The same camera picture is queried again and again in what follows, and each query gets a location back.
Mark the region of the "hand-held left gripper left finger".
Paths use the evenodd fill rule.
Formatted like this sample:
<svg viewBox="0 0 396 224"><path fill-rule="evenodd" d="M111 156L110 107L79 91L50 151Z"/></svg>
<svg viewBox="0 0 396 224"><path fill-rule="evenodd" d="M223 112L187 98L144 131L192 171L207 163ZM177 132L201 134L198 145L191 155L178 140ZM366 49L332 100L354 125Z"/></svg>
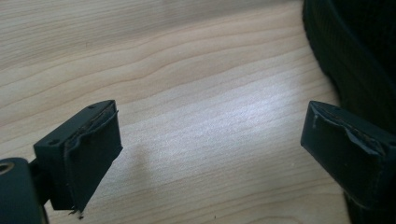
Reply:
<svg viewBox="0 0 396 224"><path fill-rule="evenodd" d="M32 162L40 203L83 211L122 145L113 100L89 105L34 144Z"/></svg>

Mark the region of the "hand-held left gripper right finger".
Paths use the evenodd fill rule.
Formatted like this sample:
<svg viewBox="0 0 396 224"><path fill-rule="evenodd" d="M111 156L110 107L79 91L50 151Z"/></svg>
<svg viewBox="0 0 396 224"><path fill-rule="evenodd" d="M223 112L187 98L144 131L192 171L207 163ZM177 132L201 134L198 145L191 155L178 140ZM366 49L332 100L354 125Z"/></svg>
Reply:
<svg viewBox="0 0 396 224"><path fill-rule="evenodd" d="M340 107L311 101L301 145L364 208L396 196L396 135Z"/></svg>

